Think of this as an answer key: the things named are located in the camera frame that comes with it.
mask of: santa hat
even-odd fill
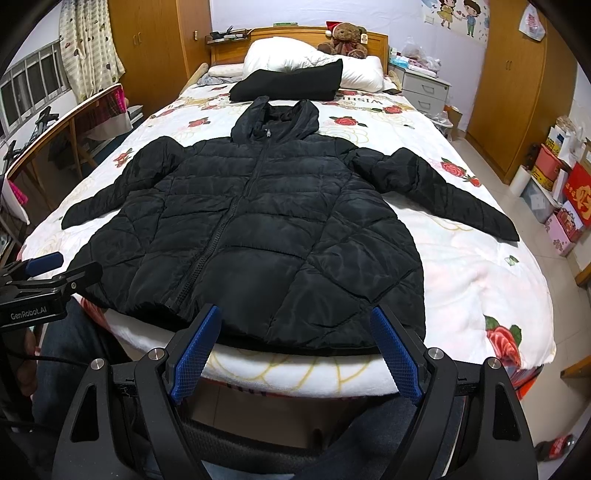
[[[335,29],[335,27],[337,25],[340,25],[341,23],[343,23],[343,22],[327,22],[326,23],[326,32],[324,32],[324,33],[326,33],[326,36],[332,37],[333,30]]]

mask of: floral blanket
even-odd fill
[[[111,184],[151,140],[168,135],[191,145],[228,136],[249,105],[229,101],[232,86],[193,86],[148,118],[27,238],[23,258],[60,251],[65,259],[60,270],[64,270],[79,248],[116,213],[62,231],[60,222],[66,210]],[[453,147],[405,98],[340,90],[334,101],[315,105],[320,111],[320,133],[386,154],[407,147],[425,158],[446,181],[500,210]],[[519,381],[523,381],[524,371],[553,360],[556,346],[550,294],[523,242],[499,242],[461,223],[433,216],[397,194],[387,194],[384,199],[412,233],[423,261],[428,347],[442,348],[452,358],[466,362],[481,363],[497,356]],[[103,312],[86,300],[82,305],[124,346],[138,352],[164,346],[172,337],[171,332],[126,315]],[[356,397],[396,391],[379,355],[325,358],[216,345],[203,375],[244,390],[301,397]]]

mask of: blue gripper pad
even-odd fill
[[[418,386],[417,366],[379,307],[372,310],[369,325],[398,391],[413,404],[418,404],[423,392]]]
[[[174,387],[170,398],[177,405],[195,390],[221,328],[220,310],[213,306],[174,369]]]
[[[43,255],[42,257],[32,258],[27,262],[25,273],[29,277],[36,277],[42,273],[47,273],[56,268],[60,268],[64,263],[64,257],[59,252]]]

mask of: jacket sleeve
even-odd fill
[[[506,215],[447,183],[429,163],[407,148],[384,155],[369,148],[348,150],[341,143],[337,145],[337,153],[351,170],[380,193],[401,193],[438,217],[464,223],[506,241],[519,241],[513,222]]]
[[[114,183],[72,205],[61,221],[62,230],[121,208],[130,192],[152,188],[191,154],[188,150],[203,148],[202,143],[184,148],[170,137],[151,141],[135,154]]]

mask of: screw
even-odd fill
[[[494,368],[495,370],[498,370],[501,368],[501,362],[498,358],[495,357],[490,357],[486,363],[488,364],[489,367]]]
[[[441,360],[443,358],[443,350],[440,348],[430,348],[428,353],[433,360]]]
[[[105,366],[105,361],[102,358],[97,358],[90,362],[90,368],[93,370],[100,370]]]
[[[152,348],[148,352],[148,358],[150,360],[160,360],[164,356],[164,349],[163,348]]]

